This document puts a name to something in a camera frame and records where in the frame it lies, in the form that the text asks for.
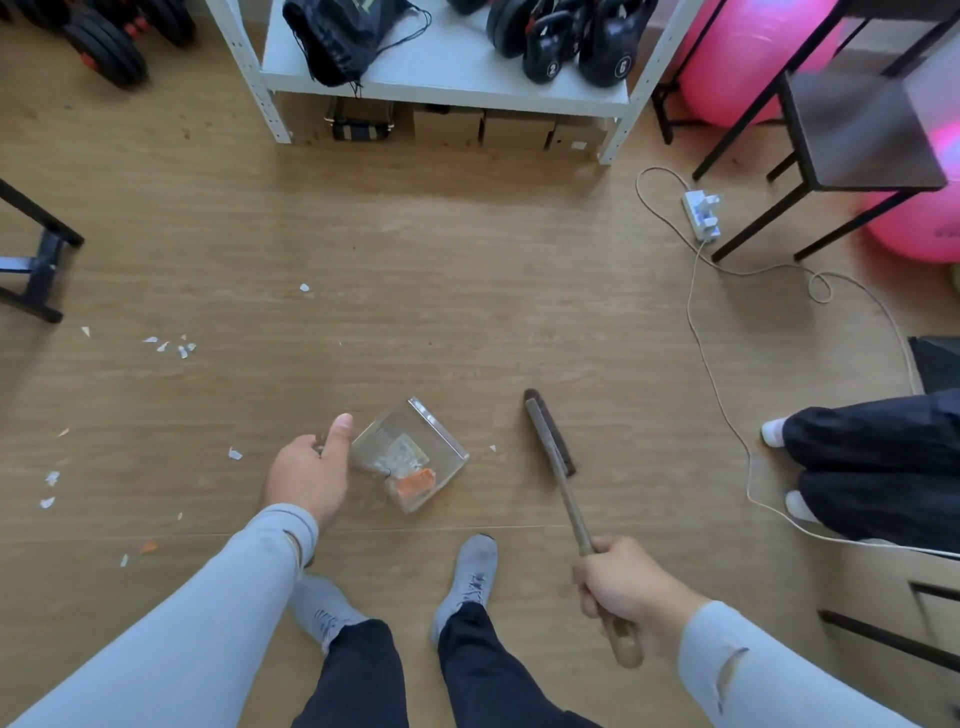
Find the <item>person's leg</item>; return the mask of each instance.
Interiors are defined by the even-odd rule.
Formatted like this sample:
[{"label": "person's leg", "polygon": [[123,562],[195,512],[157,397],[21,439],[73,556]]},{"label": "person's leg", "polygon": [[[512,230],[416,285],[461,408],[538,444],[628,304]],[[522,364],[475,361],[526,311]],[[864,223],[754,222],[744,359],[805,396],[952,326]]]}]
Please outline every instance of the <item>person's leg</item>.
[{"label": "person's leg", "polygon": [[474,536],[461,547],[453,586],[430,629],[458,728],[595,726],[547,700],[496,637],[486,610],[496,562],[496,541],[490,536]]},{"label": "person's leg", "polygon": [[301,578],[290,606],[326,655],[317,689],[291,728],[407,728],[403,666],[390,627],[316,576]]}]

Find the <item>dark pants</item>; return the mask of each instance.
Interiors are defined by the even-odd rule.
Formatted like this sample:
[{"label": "dark pants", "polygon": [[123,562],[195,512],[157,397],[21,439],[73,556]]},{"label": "dark pants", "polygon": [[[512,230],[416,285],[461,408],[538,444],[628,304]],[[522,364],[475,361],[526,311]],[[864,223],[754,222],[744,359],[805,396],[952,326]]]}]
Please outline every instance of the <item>dark pants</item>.
[{"label": "dark pants", "polygon": [[[440,635],[440,669],[458,728],[596,728],[540,692],[496,638],[487,611],[467,603]],[[407,728],[403,666],[390,628],[370,619],[341,630],[317,689],[292,728]]]}]

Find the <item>shelf post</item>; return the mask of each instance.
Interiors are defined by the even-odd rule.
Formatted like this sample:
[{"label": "shelf post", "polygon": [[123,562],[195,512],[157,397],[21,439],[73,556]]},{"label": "shelf post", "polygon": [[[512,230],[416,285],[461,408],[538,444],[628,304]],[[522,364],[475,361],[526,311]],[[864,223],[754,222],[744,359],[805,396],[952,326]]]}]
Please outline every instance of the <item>shelf post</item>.
[{"label": "shelf post", "polygon": [[654,87],[660,82],[667,64],[680,47],[680,41],[684,39],[687,30],[693,24],[693,18],[696,17],[704,2],[705,0],[679,0],[677,3],[676,9],[670,15],[666,27],[660,34],[657,45],[654,46],[653,54],[651,54],[647,64],[643,66],[643,73],[640,74],[633,93],[630,94],[630,109],[626,112],[626,115],[618,118],[616,125],[607,132],[607,138],[600,147],[599,159],[601,164],[613,163],[620,147],[627,140],[627,136],[630,135],[640,112],[643,111],[643,107],[650,100]]},{"label": "shelf post", "polygon": [[253,95],[253,100],[260,108],[264,121],[270,127],[274,134],[274,139],[280,144],[290,144],[293,137],[287,131],[280,117],[280,112],[274,104],[274,94],[263,82],[263,75],[260,72],[260,61],[257,59],[250,38],[243,25],[243,17],[240,15],[240,6],[237,0],[206,0],[206,5],[210,8],[210,14],[217,22],[224,40],[233,59],[236,61],[240,73],[243,74],[244,81],[247,82],[247,88]]}]

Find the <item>black drawstring bag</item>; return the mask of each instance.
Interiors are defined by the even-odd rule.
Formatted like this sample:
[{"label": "black drawstring bag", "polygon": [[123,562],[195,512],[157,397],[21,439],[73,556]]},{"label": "black drawstring bag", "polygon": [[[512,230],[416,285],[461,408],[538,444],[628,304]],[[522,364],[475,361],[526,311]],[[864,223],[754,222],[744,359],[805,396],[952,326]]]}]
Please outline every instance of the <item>black drawstring bag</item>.
[{"label": "black drawstring bag", "polygon": [[[386,50],[379,48],[383,38],[401,15],[415,7],[408,0],[286,0],[283,19],[300,42],[310,75],[325,86],[338,86],[360,83]],[[424,26],[400,42],[425,30]]]}]

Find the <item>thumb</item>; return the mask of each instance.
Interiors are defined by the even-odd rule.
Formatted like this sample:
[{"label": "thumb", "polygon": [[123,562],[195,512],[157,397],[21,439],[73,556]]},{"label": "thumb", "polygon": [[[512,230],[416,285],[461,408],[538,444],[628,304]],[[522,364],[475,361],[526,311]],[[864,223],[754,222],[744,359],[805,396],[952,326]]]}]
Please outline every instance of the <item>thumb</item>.
[{"label": "thumb", "polygon": [[324,452],[320,456],[325,463],[347,467],[350,453],[350,437],[353,434],[353,416],[348,413],[339,415],[330,426],[324,442]]}]

